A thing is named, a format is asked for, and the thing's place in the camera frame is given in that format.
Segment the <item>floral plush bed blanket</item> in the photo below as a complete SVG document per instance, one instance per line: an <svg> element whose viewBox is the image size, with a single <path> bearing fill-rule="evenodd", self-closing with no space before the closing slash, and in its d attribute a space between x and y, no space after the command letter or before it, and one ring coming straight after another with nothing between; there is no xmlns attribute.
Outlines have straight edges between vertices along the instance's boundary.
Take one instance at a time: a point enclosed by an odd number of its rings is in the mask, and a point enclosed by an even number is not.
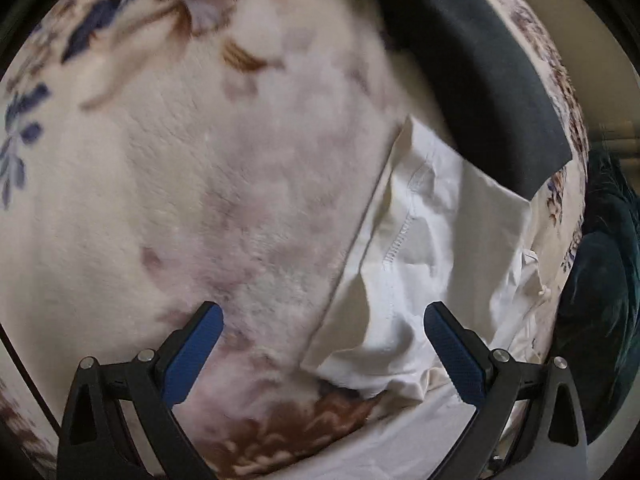
<svg viewBox="0 0 640 480"><path fill-rule="evenodd" d="M533 9L487 1L572 153L527 200L549 295L508 350L539 362L580 239L588 136ZM55 3L1 81L1 328L32 381L2 359L1 417L26 454L58 479L80 362L156 350L210 301L224 329L171 411L213 479L429 477L472 413L446 372L411 401L302 367L408 118L463 157L378 0Z"/></svg>

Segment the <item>white small garment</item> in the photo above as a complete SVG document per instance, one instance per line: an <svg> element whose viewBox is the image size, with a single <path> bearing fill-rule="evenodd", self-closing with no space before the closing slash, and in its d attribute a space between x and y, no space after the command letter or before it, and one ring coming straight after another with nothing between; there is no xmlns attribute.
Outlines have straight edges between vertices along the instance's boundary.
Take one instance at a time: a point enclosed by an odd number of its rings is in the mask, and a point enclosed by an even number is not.
<svg viewBox="0 0 640 480"><path fill-rule="evenodd" d="M302 367L366 398L422 401L446 379L424 333L446 304L507 349L549 295L525 245L532 208L408 118L393 145Z"/></svg>

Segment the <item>folded black garment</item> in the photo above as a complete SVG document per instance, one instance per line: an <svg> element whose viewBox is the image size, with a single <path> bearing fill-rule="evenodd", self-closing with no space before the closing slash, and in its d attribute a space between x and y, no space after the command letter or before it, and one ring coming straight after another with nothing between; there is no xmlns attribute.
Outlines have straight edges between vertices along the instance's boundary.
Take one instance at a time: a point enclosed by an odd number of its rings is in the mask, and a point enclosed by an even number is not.
<svg viewBox="0 0 640 480"><path fill-rule="evenodd" d="M572 157L533 63L487 0L378 0L430 83L459 153L530 200Z"/></svg>

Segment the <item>dark teal plush blanket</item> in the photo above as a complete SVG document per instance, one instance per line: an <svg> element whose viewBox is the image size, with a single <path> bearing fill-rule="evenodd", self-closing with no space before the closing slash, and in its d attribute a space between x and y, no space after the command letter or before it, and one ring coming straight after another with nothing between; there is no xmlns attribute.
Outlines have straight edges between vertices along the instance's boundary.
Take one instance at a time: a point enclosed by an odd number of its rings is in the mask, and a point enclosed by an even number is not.
<svg viewBox="0 0 640 480"><path fill-rule="evenodd" d="M585 203L550 353L568 363L593 442L639 371L639 196L613 155L590 152Z"/></svg>

